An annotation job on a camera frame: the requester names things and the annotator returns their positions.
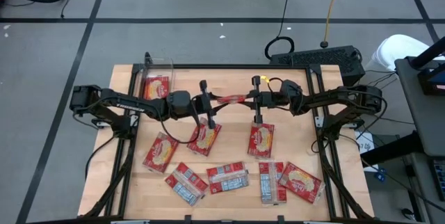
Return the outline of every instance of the black metal frame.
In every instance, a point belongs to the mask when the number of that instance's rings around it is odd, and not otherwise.
[[[156,64],[149,64],[146,63],[145,64],[146,68],[150,68],[150,69],[168,69],[171,68],[171,65],[156,65]],[[129,89],[129,94],[133,94],[134,92],[134,86],[135,86],[135,82],[136,82],[136,75],[139,71],[140,68],[140,64],[134,64],[133,65],[133,70],[131,72],[131,81],[130,81],[130,89]],[[287,67],[287,66],[282,66],[282,65],[232,65],[232,64],[225,64],[225,65],[208,65],[208,64],[174,64],[173,65],[174,69],[257,69],[257,70],[270,70],[270,69],[293,69],[293,70],[304,70],[306,72],[306,78],[307,78],[307,85],[309,88],[309,94],[313,95],[314,92],[314,84],[312,81],[312,69],[310,67],[307,66],[297,66],[297,67]],[[318,80],[318,87],[320,91],[324,91],[324,85],[323,85],[323,79],[321,77],[321,72],[316,72],[316,77]],[[329,114],[328,108],[326,106],[323,107],[323,112],[325,115]],[[318,111],[317,109],[313,109],[312,113],[315,116],[318,116]],[[320,136],[317,134],[317,141],[318,141],[318,148],[319,150],[321,150],[320,155],[325,154],[325,150],[323,149],[323,142],[321,141]],[[120,140],[120,143],[118,144],[118,148],[117,148],[117,152],[116,152],[116,158],[115,158],[115,163],[113,165],[113,175],[112,178],[115,178],[115,175],[117,174],[117,171],[119,171],[119,167],[120,167],[120,161],[122,159],[122,155],[123,155],[123,140]],[[132,138],[130,140],[130,145],[134,143],[134,145],[136,144],[136,137]],[[334,169],[336,171],[337,176],[340,178],[340,180],[342,181],[342,176],[341,176],[341,169],[340,169],[340,165],[339,165],[339,158],[338,158],[338,153],[337,153],[337,147],[335,146],[335,142],[333,142],[330,145],[330,151],[331,151],[331,157],[332,157],[332,163],[334,164]],[[127,172],[127,175],[124,178],[124,184],[122,185],[122,195],[120,198],[120,203],[119,203],[119,212],[118,212],[118,216],[120,218],[123,218],[124,216],[124,211],[125,211],[125,205],[126,205],[126,200],[127,200],[127,194],[128,194],[128,188],[129,188],[129,178],[130,178],[130,174],[131,174],[131,165],[129,168],[129,171]],[[325,182],[328,182],[330,179],[327,176],[327,173],[323,171],[323,180]],[[333,200],[333,196],[332,196],[332,187],[331,187],[331,183],[326,183],[326,197],[327,197],[327,205],[328,205],[328,209],[329,209],[329,214],[330,214],[330,218],[335,218],[336,217],[336,213],[335,213],[335,206],[334,206],[334,200]],[[343,217],[349,218],[349,210],[348,210],[348,205],[346,204],[346,201],[344,200],[344,198],[340,195],[340,201],[341,201],[341,210],[342,210],[342,214]],[[111,209],[113,206],[113,198],[111,198],[108,202],[107,202],[107,206],[106,206],[106,211],[105,211],[105,216],[110,216],[111,215]]]

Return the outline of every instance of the food package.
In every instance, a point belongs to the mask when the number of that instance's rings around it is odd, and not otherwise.
[[[248,171],[243,162],[207,169],[210,193],[239,189],[249,185]]]
[[[207,120],[204,118],[200,119],[200,135],[197,137],[196,141],[189,143],[187,147],[196,154],[202,154],[208,156],[213,143],[216,140],[216,136],[221,130],[221,125],[217,124],[215,129],[209,129],[207,126]],[[190,141],[196,138],[198,133],[198,126],[195,128]]]
[[[144,99],[158,99],[167,97],[169,83],[167,76],[148,77],[145,80]]]
[[[166,179],[168,185],[190,206],[202,199],[209,185],[199,178],[186,164],[180,163]]]
[[[178,146],[178,142],[159,132],[143,162],[152,172],[164,173]]]
[[[256,158],[270,158],[274,125],[252,123],[248,154]]]
[[[278,183],[284,170],[282,162],[260,162],[259,178],[263,204],[286,203],[286,188]]]
[[[286,164],[280,184],[312,204],[325,190],[324,182],[290,162]]]

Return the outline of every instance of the white object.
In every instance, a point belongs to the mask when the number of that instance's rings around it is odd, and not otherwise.
[[[421,41],[406,35],[393,35],[380,44],[371,57],[371,60],[364,66],[366,74],[360,79],[360,84],[375,86],[376,82],[371,83],[389,73],[396,70],[394,62],[406,56],[418,56],[424,52],[429,46]],[[382,89],[383,97],[388,101],[388,108],[383,117],[394,120],[403,120],[412,122],[410,109],[405,100],[397,74],[392,75],[388,79],[381,81],[377,85]],[[410,134],[414,129],[414,125],[405,125],[400,123],[379,120],[372,128],[378,130],[379,134],[400,134],[404,136]]]
[[[355,138],[357,138],[361,134],[360,131],[355,132]],[[360,154],[363,154],[364,152],[368,152],[374,149],[374,140],[373,135],[370,133],[363,133],[360,138],[357,139],[357,143],[359,143],[360,146]],[[365,172],[372,172],[376,173],[377,171],[375,169],[378,169],[378,165],[373,165],[373,168],[366,167],[363,168],[363,171]]]

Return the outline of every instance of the black stand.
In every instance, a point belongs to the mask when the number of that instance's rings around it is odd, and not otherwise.
[[[397,141],[365,152],[360,156],[363,160],[369,163],[369,165],[374,165],[413,152],[423,152],[422,143],[416,131],[413,131],[410,135],[399,138]],[[365,163],[362,163],[362,165],[364,168],[368,166]]]

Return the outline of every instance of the wooden table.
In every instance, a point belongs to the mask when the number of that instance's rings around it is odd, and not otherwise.
[[[111,77],[110,88],[117,92],[127,93],[131,69],[132,65],[116,65]],[[326,65],[322,66],[321,69],[326,90],[342,85],[338,66]],[[246,94],[249,90],[252,90],[251,78],[254,75],[293,80],[302,87],[305,95],[309,94],[305,71],[290,69],[176,69],[172,88],[173,90],[187,90],[194,96],[200,94],[199,81],[206,79],[208,90],[216,95]],[[313,80],[317,92],[316,79]],[[273,81],[270,84],[273,90],[279,89],[279,82]],[[267,90],[265,82],[261,84],[260,90]],[[330,106],[330,113],[335,114],[343,107],[343,105],[332,105]],[[122,113],[121,109],[115,109],[115,111]],[[316,140],[312,113],[309,112],[298,117],[292,117],[290,113],[278,109],[264,109],[262,113],[265,123],[275,125],[272,158],[276,161],[290,161],[308,173],[322,179],[320,158],[317,154],[313,154],[310,148],[312,142]],[[278,215],[283,215],[287,221],[328,221],[330,217],[325,194],[315,205],[305,202],[290,191],[287,191],[287,203],[285,205],[264,207],[261,204],[258,160],[249,157],[246,153],[253,115],[254,111],[242,105],[231,105],[224,108],[215,117],[215,121],[222,125],[222,129],[210,155],[207,158],[201,157],[193,154],[185,145],[179,145],[170,165],[162,175],[152,173],[142,165],[148,149],[150,149],[161,130],[159,122],[144,115],[138,128],[124,218],[181,220],[184,219],[185,215],[190,214],[193,220],[276,221]],[[178,121],[168,120],[165,125],[173,136],[182,140],[188,140],[195,128],[192,118]],[[343,129],[341,133],[355,139],[354,132],[351,129]],[[110,129],[99,130],[95,148],[108,140],[111,134]],[[117,141],[113,141],[92,159],[79,214],[84,214],[90,210],[108,186],[117,143]],[[371,199],[356,144],[341,137],[337,141],[337,150],[344,184],[364,211],[373,215]],[[195,207],[190,207],[164,182],[165,177],[181,161],[206,182],[207,168],[244,161],[250,172],[250,185],[243,189],[207,195]],[[334,184],[332,184],[332,188],[337,216],[341,216],[338,191]],[[120,194],[121,190],[118,188],[115,194],[113,213],[117,213]]]

